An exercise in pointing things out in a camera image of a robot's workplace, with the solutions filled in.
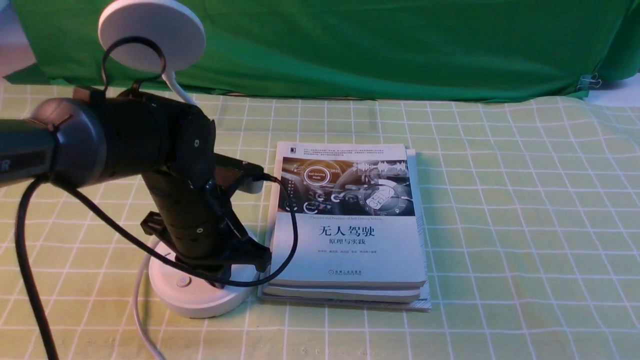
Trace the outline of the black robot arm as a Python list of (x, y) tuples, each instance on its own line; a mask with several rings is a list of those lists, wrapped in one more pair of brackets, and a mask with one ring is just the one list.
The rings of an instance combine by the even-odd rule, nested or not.
[(260, 192), (265, 169), (214, 151), (216, 125), (199, 107), (127, 89), (78, 87), (23, 120), (1, 121), (1, 186), (27, 179), (80, 189), (141, 176), (157, 208), (141, 222), (174, 254), (174, 268), (213, 287), (232, 267), (265, 272), (269, 248), (233, 210), (237, 191)]

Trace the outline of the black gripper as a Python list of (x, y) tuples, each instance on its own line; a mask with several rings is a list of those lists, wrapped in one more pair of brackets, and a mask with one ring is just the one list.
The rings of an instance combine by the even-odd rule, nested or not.
[(215, 209), (207, 201), (162, 201), (140, 226), (174, 253), (175, 262), (210, 276), (215, 289), (229, 285), (233, 265), (264, 272), (271, 263), (270, 249), (249, 234), (229, 203)]

